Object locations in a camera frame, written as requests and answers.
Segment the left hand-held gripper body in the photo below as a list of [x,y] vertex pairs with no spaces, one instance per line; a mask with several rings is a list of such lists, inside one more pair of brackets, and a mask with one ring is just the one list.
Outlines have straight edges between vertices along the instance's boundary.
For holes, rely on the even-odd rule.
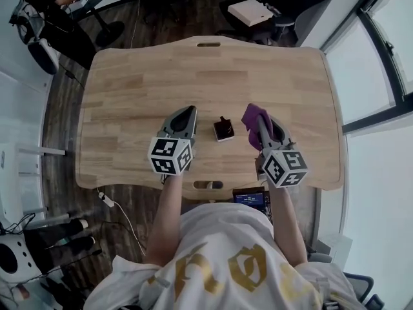
[[148,148],[148,160],[152,170],[164,176],[179,176],[188,170],[194,159],[196,130],[196,126],[187,127],[181,132],[161,127],[156,137],[151,139]]

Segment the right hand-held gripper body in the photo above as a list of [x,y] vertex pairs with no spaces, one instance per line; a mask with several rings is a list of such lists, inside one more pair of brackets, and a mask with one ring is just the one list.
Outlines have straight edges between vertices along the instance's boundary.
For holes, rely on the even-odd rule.
[[263,147],[255,160],[258,181],[266,181],[275,188],[299,185],[308,174],[308,166],[296,143],[271,141]]

